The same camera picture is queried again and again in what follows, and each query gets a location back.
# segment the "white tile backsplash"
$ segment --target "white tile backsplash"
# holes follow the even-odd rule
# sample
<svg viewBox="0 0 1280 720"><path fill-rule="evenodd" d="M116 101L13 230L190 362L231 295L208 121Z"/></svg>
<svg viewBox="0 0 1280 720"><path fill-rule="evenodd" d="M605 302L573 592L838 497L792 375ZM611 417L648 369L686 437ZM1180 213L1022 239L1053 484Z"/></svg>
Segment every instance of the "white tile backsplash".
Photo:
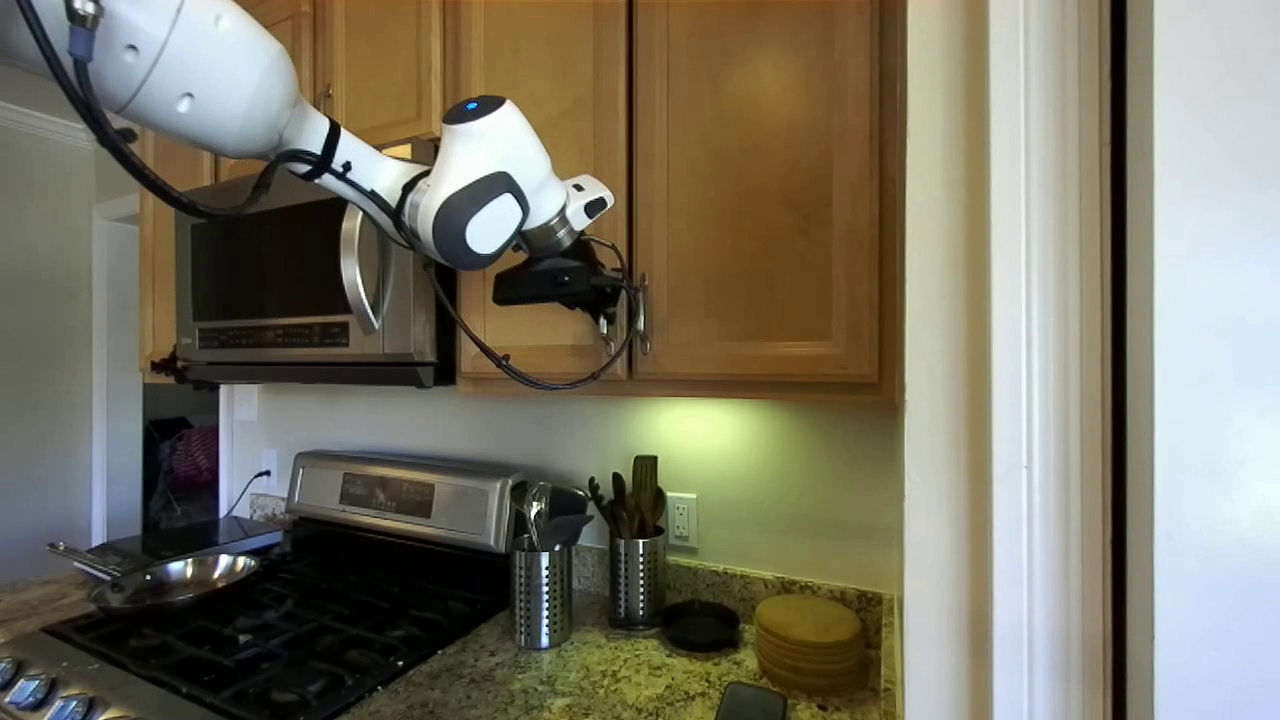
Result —
<svg viewBox="0 0 1280 720"><path fill-rule="evenodd" d="M901 587L901 412L788 402L472 398L462 388L224 388L224 504L262 447L398 447L516 462L565 479L665 456L701 497L701 565Z"/></svg>

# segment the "countertop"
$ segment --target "countertop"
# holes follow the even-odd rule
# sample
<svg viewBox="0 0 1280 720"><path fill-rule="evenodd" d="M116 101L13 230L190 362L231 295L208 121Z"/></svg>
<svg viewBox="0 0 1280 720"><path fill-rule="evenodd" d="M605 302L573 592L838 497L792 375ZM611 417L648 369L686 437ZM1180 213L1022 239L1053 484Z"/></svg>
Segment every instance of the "countertop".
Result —
<svg viewBox="0 0 1280 720"><path fill-rule="evenodd" d="M669 650L651 629L609 629L605 598L576 598L576 629L559 650L522 652L507 612L367 695L350 720L711 720L728 681L764 684L744 643L721 658ZM77 580L0 592L0 639L88 612ZM788 700L792 720L894 720L894 700L868 684L856 700Z"/></svg>

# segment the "doorframe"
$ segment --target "doorframe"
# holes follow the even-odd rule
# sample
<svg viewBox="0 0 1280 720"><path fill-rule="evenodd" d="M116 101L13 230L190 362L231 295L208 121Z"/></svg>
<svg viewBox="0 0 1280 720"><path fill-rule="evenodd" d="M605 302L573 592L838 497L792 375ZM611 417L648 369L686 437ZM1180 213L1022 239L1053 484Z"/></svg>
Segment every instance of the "doorframe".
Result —
<svg viewBox="0 0 1280 720"><path fill-rule="evenodd" d="M903 717L1113 717L1110 6L908 6Z"/></svg>
<svg viewBox="0 0 1280 720"><path fill-rule="evenodd" d="M140 233L138 193L94 209L94 466L88 542L140 531Z"/></svg>
<svg viewBox="0 0 1280 720"><path fill-rule="evenodd" d="M1123 6L1123 717L1157 717L1157 0Z"/></svg>

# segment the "black cable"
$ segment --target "black cable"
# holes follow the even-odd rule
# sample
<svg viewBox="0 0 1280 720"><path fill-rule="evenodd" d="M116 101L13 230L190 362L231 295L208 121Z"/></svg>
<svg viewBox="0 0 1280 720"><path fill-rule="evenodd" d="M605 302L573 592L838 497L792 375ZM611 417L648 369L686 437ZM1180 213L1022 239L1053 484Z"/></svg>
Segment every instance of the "black cable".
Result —
<svg viewBox="0 0 1280 720"><path fill-rule="evenodd" d="M67 78L67 67L61 64L47 27L36 12L31 0L15 0L31 43L41 47L41 59L47 67L47 78L55 82L55 89L67 98L71 111L84 121L84 128L96 135L96 145L138 179L146 186L154 195L160 195L166 205L190 213L190 215L246 215L246 209L252 209L263 190L269 190L269 171L276 171L276 163L269 163L269 171L262 177L262 186L231 209L205 209L195 199L190 199L184 193L176 193L166 177L155 177L134 147L119 145L108 111L96 105L94 82L88 82L88 57L71 59L77 64L77 82Z"/></svg>
<svg viewBox="0 0 1280 720"><path fill-rule="evenodd" d="M627 272L627 259L617 244L602 244L609 247L617 259L619 259L619 280L623 280L623 295L627 295L627 307L635 307L635 294L631 294L631 272ZM480 333L458 312L458 305L449 302L449 294L438 284L438 302L444 305L444 312L458 319L458 330L480 348L480 356L502 369L507 380L525 383L525 388L538 388L538 392L567 392L567 388L583 388L592 380L602 380L617 362L623 362L623 351L631 348L635 341L635 330L627 319L627 338L583 375L576 380L539 380L539 375L530 375L525 369L516 369L505 351L496 351L492 346L480 341Z"/></svg>
<svg viewBox="0 0 1280 720"><path fill-rule="evenodd" d="M263 171L276 171L279 163L311 163L311 167L315 167L315 179L322 179L322 177L332 177L332 179L346 186L351 195L363 195L363 205L373 205L375 213L385 213L385 215L394 221L394 230L403 233L399 205L394 209L381 193L357 186L351 177L332 171L332 167L322 167L322 157L315 157L315 154L304 154L304 147L276 154ZM385 233L385 239L416 254L399 233Z"/></svg>
<svg viewBox="0 0 1280 720"><path fill-rule="evenodd" d="M235 515L235 510L246 504L248 487L252 487L257 479L263 479L263 477L274 477L274 472L269 472L269 469L252 472L224 515Z"/></svg>

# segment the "stove knob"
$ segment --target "stove knob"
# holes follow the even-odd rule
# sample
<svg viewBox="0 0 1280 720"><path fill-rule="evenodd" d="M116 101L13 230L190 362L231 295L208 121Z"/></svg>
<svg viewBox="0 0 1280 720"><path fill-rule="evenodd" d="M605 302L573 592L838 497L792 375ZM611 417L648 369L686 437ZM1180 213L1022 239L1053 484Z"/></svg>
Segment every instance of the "stove knob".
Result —
<svg viewBox="0 0 1280 720"><path fill-rule="evenodd" d="M54 678L30 673L9 687L4 706L15 713L36 713L47 706L47 692L54 692Z"/></svg>
<svg viewBox="0 0 1280 720"><path fill-rule="evenodd" d="M94 695L64 692L47 706L45 720L94 720Z"/></svg>
<svg viewBox="0 0 1280 720"><path fill-rule="evenodd" d="M9 687L21 678L21 661L0 658L0 687Z"/></svg>

